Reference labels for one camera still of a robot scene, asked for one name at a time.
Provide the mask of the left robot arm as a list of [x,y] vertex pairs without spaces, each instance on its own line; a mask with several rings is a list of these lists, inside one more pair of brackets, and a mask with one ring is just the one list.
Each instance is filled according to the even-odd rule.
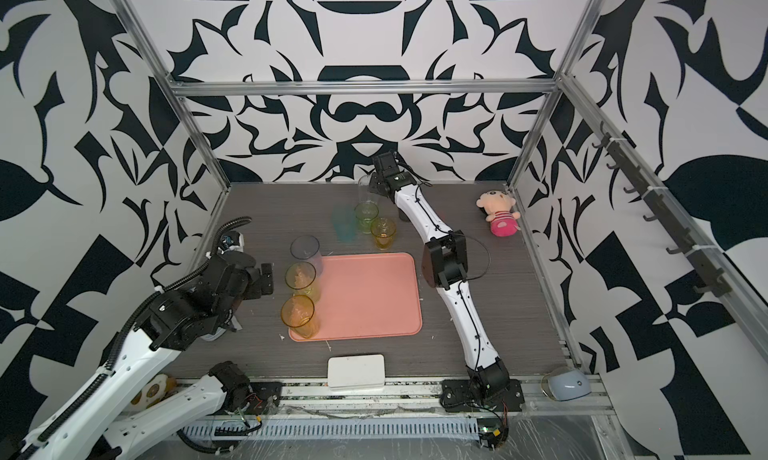
[[118,419],[142,388],[195,341],[233,329],[243,301],[273,292],[272,265],[257,264],[238,251],[214,253],[189,275],[156,288],[129,316],[89,381],[17,446],[2,449],[2,458],[134,458],[203,416],[248,407],[251,382],[225,361],[184,392]]

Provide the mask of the green small glass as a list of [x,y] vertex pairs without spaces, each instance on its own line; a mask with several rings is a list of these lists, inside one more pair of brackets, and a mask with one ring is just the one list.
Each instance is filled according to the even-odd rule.
[[365,201],[358,203],[354,209],[357,231],[370,235],[371,225],[379,216],[379,207],[375,202]]

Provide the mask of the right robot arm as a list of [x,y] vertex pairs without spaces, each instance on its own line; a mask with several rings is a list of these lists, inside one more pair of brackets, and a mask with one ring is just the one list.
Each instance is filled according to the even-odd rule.
[[468,374],[467,401],[487,408],[509,387],[510,376],[473,302],[466,237],[442,221],[398,154],[377,154],[372,164],[369,190],[389,198],[423,241],[422,276],[442,298],[459,335]]

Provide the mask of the blue-purple glass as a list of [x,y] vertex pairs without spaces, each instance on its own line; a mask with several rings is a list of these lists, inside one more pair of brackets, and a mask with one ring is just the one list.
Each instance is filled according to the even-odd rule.
[[290,245],[290,253],[296,261],[312,264],[318,276],[323,273],[320,242],[315,236],[303,235],[296,238]]

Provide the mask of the pink tray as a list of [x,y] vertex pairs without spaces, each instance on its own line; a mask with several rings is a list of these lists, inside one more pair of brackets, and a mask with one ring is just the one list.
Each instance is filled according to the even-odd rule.
[[402,337],[422,328],[415,261],[407,253],[326,256],[309,342]]

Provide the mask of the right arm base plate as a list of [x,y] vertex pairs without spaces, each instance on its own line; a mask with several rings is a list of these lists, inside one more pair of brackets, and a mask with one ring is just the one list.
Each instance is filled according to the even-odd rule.
[[521,383],[517,379],[510,379],[507,386],[494,395],[483,399],[473,389],[469,380],[447,379],[440,382],[439,402],[441,407],[449,413],[463,413],[474,411],[491,411],[494,413],[521,412],[525,403]]

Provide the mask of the teal glass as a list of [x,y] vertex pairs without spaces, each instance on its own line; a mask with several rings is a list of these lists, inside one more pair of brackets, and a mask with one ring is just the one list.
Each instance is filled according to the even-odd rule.
[[331,221],[336,238],[341,243],[353,243],[357,238],[357,226],[354,209],[347,206],[335,206]]

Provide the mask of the amber tall glass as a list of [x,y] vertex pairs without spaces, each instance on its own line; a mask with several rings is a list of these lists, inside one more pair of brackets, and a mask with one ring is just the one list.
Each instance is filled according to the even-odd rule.
[[281,308],[280,318],[301,338],[311,339],[319,332],[315,303],[305,295],[294,295],[287,300]]

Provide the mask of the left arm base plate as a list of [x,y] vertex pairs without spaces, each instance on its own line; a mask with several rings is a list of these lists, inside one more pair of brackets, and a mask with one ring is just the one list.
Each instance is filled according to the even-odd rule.
[[284,384],[279,381],[250,383],[249,395],[240,411],[246,415],[262,415],[280,405]]

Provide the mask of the yellow-green glass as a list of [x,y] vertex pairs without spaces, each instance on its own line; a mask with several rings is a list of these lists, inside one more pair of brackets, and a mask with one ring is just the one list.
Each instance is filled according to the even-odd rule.
[[312,263],[296,262],[288,267],[284,275],[288,288],[295,294],[306,296],[314,303],[321,298],[317,270]]

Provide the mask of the clear tall glass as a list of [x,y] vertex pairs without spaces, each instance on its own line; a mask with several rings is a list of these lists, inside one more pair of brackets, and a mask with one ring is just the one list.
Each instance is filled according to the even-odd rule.
[[358,180],[358,202],[378,205],[387,195],[380,176],[375,172],[364,175]]

